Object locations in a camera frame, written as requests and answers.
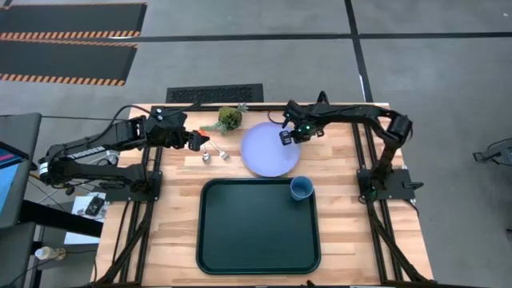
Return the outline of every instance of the lavender plate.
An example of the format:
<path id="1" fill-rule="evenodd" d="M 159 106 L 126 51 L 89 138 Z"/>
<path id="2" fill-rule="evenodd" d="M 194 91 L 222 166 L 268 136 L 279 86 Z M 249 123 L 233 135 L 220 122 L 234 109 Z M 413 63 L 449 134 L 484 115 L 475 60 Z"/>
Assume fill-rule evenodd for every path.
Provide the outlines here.
<path id="1" fill-rule="evenodd" d="M 288 173 L 297 165 L 301 157 L 301 147 L 295 143 L 287 146 L 281 144 L 281 131 L 281 125 L 263 122 L 246 132 L 240 154 L 249 170 L 261 176 L 277 177 Z"/>

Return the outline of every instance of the dark green tray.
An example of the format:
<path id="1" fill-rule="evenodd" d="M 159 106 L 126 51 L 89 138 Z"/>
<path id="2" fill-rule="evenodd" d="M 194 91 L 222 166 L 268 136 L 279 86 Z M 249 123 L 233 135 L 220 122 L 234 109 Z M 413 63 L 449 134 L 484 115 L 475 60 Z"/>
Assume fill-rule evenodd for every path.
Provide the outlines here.
<path id="1" fill-rule="evenodd" d="M 214 179 L 202 188 L 197 263 L 208 274 L 308 274 L 320 263 L 314 193 L 291 178 Z"/>

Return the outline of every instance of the small bottle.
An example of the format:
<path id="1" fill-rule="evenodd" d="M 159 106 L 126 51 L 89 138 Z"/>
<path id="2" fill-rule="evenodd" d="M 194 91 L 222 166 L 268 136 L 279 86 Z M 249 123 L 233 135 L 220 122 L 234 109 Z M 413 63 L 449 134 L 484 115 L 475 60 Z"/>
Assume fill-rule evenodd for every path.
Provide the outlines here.
<path id="1" fill-rule="evenodd" d="M 37 249 L 34 253 L 34 256 L 39 260 L 63 260 L 66 256 L 66 249 L 64 248 L 51 248 L 48 246 L 44 246 L 43 248 Z"/>

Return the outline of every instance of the black mat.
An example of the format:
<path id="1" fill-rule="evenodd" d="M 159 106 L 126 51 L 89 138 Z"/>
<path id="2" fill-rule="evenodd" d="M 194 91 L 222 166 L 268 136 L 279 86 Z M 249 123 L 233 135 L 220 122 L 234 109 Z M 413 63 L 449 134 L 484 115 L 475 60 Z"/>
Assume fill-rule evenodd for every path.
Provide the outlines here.
<path id="1" fill-rule="evenodd" d="M 0 79 L 123 86 L 137 47 L 127 43 L 0 40 Z"/>
<path id="2" fill-rule="evenodd" d="M 145 3 L 13 5 L 0 8 L 0 38 L 138 36 Z"/>
<path id="3" fill-rule="evenodd" d="M 263 84 L 167 88 L 166 103 L 264 102 Z"/>
<path id="4" fill-rule="evenodd" d="M 291 178 L 214 179 L 201 194 L 197 263 L 208 274 L 307 274 L 320 263 L 314 195 Z"/>

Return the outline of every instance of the table leg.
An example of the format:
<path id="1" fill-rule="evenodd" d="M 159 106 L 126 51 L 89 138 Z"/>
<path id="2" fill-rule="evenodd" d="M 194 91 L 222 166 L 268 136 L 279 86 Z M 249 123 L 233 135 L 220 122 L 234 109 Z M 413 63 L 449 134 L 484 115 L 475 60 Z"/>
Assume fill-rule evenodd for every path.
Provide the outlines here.
<path id="1" fill-rule="evenodd" d="M 50 226 L 93 237 L 100 237 L 103 228 L 101 222 L 27 200 L 23 200 L 19 221 L 34 222 L 41 226 Z"/>

